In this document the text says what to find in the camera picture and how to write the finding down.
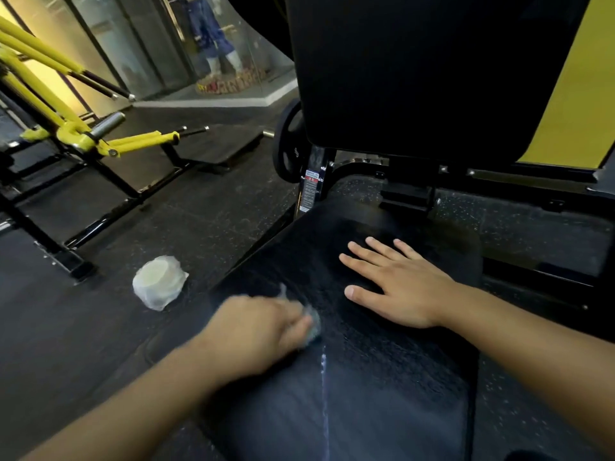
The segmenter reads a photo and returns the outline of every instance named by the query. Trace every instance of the white plastic bag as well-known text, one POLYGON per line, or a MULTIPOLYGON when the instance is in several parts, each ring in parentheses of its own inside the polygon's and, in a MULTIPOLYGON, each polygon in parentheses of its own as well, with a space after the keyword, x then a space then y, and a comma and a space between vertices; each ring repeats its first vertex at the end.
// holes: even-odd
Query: white plastic bag
POLYGON ((187 278, 175 257, 161 255, 139 269, 132 289, 147 307, 161 311, 180 295, 187 278))

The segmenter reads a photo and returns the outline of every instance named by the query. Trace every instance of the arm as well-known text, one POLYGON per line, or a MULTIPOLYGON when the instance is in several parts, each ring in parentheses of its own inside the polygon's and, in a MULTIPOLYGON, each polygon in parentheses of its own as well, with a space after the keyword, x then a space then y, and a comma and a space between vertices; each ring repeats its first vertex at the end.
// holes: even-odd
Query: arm
POLYGON ((204 398, 265 372, 300 347, 311 326, 299 303, 232 297, 186 345, 24 459, 144 459, 204 398))
POLYGON ((380 286, 344 293, 389 320, 417 328, 445 326, 497 361, 554 410, 615 456, 615 345, 519 309, 453 281, 411 247, 373 238, 340 255, 380 286))

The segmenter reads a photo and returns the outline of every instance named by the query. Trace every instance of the yellow frame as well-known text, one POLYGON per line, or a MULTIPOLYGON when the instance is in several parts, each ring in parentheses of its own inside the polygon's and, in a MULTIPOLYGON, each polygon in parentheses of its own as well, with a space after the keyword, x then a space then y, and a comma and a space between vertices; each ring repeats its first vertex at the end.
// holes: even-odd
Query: yellow frame
MULTIPOLYGON (((117 157, 133 150, 179 141, 180 135, 176 131, 167 134, 153 131, 111 141, 101 139, 95 142, 88 135, 91 131, 88 124, 38 79, 13 50, 61 74, 81 74, 86 69, 0 16, 0 63, 4 65, 4 70, 0 71, 0 80, 57 126, 55 135, 60 142, 82 152, 96 149, 99 154, 117 157)), ((42 140, 49 137, 51 131, 30 129, 24 131, 21 137, 29 141, 42 140)))

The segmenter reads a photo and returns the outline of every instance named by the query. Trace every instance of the black padded seat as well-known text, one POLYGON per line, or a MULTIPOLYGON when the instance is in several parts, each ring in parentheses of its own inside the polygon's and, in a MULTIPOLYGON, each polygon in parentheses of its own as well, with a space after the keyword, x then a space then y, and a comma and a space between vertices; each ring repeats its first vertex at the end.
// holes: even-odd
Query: black padded seat
POLYGON ((202 411, 229 460, 461 460, 468 457, 478 353, 442 328, 392 324, 348 301, 344 286, 378 288, 338 260, 348 241, 398 237, 457 281, 478 285, 480 243, 429 220, 344 200, 317 204, 231 271, 206 302, 148 344, 152 362, 187 341, 230 295, 312 304, 322 336, 265 376, 235 382, 202 411), (322 361, 326 357, 324 380, 322 361))

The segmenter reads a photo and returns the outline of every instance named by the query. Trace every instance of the weight plate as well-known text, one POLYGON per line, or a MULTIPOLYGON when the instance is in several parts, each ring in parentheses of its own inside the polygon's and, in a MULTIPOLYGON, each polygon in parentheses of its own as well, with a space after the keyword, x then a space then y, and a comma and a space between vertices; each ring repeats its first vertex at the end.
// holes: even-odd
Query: weight plate
POLYGON ((273 166, 276 173, 288 182, 300 182, 312 148, 303 115, 298 116, 299 113, 301 101, 296 98, 284 108, 275 128, 273 166))

